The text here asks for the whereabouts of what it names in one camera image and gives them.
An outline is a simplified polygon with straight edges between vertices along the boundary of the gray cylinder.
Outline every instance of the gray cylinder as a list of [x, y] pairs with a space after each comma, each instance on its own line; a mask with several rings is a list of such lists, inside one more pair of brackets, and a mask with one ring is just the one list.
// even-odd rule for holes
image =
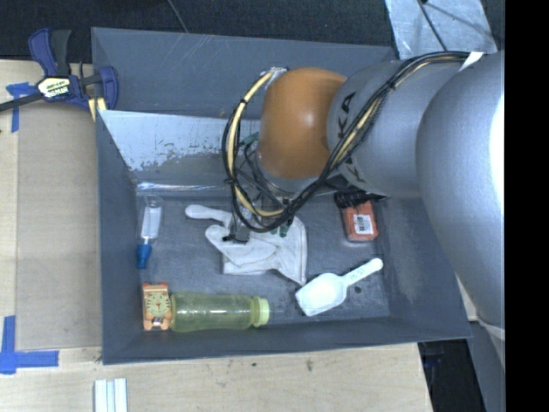
[[[401, 67], [381, 63], [361, 70], [341, 86], [329, 111], [330, 150], [366, 101]], [[459, 63], [433, 64], [409, 76], [389, 94], [365, 141], [340, 172], [353, 185], [390, 197], [419, 197], [415, 142], [419, 122], [437, 91], [460, 69]]]
[[448, 82], [419, 127], [419, 188], [456, 274], [488, 324], [504, 328], [504, 54]]

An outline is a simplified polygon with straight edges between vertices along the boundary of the blue cap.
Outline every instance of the blue cap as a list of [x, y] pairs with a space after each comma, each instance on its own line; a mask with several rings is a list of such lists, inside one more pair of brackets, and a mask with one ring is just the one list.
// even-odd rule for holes
[[150, 244], [141, 243], [137, 247], [137, 268], [144, 269], [147, 266], [148, 257], [151, 256], [153, 247]]

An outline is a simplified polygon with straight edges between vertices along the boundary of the label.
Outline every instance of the label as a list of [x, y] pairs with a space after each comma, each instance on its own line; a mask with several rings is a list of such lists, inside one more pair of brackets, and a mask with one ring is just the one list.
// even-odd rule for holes
[[374, 228], [371, 225], [371, 217], [367, 214], [353, 215], [354, 231], [358, 235], [373, 235]]
[[38, 85], [45, 98], [52, 99], [69, 94], [70, 80], [67, 78], [46, 78]]

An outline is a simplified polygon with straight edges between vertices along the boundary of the bottle cap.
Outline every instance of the bottle cap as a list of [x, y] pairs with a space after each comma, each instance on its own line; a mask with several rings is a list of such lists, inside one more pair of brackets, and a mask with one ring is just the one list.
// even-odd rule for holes
[[143, 244], [137, 246], [137, 268], [145, 269], [147, 266], [148, 257], [151, 256], [153, 247], [150, 244]]
[[258, 327], [265, 325], [268, 322], [268, 317], [270, 314], [268, 300], [266, 300], [265, 298], [260, 298], [259, 296], [254, 296], [253, 300], [256, 303], [256, 307], [258, 310], [258, 315], [256, 321], [254, 322], [254, 326]]

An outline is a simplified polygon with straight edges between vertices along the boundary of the black floor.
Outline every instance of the black floor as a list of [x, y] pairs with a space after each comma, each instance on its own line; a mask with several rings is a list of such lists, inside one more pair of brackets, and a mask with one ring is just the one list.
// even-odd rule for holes
[[[393, 45], [383, 0], [173, 0], [192, 33]], [[481, 0], [499, 49], [505, 0]], [[0, 0], [0, 58], [29, 58], [41, 27], [71, 29], [69, 61], [91, 62], [90, 27], [179, 31], [166, 0]], [[483, 411], [464, 341], [420, 345], [436, 411]]]

